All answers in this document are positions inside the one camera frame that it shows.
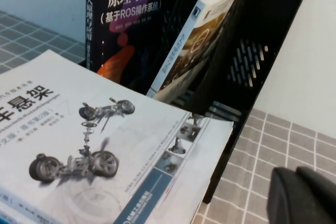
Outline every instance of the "book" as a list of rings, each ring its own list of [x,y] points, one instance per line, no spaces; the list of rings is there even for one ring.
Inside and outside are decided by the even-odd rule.
[[[86,0],[87,68],[126,86],[160,46],[162,0]]]
[[[0,224],[36,224],[36,222],[0,201]]]
[[[218,42],[233,1],[197,1],[147,96],[169,103],[188,88]]]
[[[0,82],[0,201],[37,223],[189,224],[233,127],[50,50]]]

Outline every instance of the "white book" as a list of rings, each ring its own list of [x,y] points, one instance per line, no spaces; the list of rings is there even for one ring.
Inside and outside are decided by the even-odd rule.
[[[147,96],[169,103],[188,88],[215,46],[233,1],[197,1]]]
[[[37,223],[189,224],[233,126],[52,51],[0,83],[0,201]]]

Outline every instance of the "publisher logo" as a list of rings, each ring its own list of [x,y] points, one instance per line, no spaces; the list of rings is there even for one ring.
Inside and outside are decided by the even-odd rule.
[[[199,8],[196,6],[195,9],[194,9],[193,12],[192,12],[192,18],[193,18],[193,20],[195,20],[195,19],[198,17],[198,15],[199,15],[200,12],[201,12],[201,9],[199,9]]]

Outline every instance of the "gray checkered surface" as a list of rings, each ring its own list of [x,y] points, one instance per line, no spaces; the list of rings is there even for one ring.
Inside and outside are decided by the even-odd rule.
[[[85,58],[83,43],[0,11],[0,73],[48,49],[75,63]]]
[[[193,224],[265,224],[271,171],[308,166],[336,183],[336,139],[253,110],[209,205]]]

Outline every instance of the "magazine rack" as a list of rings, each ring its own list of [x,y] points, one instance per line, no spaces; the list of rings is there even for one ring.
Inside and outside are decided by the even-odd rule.
[[[276,60],[302,0],[237,0],[203,76],[183,108],[205,114],[217,107],[235,127],[213,173],[204,202],[215,192],[239,135]]]
[[[146,94],[197,0],[167,0],[161,49],[148,74],[128,88]],[[234,130],[212,175],[203,202],[215,192],[239,135],[275,62],[302,0],[235,0],[223,23],[223,33],[199,73],[175,105],[234,121]]]

